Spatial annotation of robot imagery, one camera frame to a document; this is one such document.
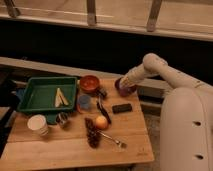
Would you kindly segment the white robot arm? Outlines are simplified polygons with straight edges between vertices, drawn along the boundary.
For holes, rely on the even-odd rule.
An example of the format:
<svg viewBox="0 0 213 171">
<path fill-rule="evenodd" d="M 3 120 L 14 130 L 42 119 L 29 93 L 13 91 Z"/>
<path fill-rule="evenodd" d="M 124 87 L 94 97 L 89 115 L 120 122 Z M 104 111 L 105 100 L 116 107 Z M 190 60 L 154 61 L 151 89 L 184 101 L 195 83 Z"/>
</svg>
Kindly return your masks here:
<svg viewBox="0 0 213 171">
<path fill-rule="evenodd" d="M 161 171 L 213 171 L 213 86 L 148 53 L 121 77 L 119 87 L 156 75 L 172 87 L 161 108 Z"/>
</svg>

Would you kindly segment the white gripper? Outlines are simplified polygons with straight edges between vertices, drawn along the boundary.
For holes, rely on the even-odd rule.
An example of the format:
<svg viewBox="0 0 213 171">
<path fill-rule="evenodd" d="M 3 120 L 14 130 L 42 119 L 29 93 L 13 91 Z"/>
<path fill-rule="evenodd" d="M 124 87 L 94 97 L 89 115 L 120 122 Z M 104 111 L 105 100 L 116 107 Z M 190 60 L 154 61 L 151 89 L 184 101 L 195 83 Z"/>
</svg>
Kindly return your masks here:
<svg viewBox="0 0 213 171">
<path fill-rule="evenodd" d="M 135 85 L 147 77 L 148 72 L 143 65 L 132 68 L 124 77 L 120 79 L 119 87 L 126 88 L 128 86 L 128 79 Z"/>
</svg>

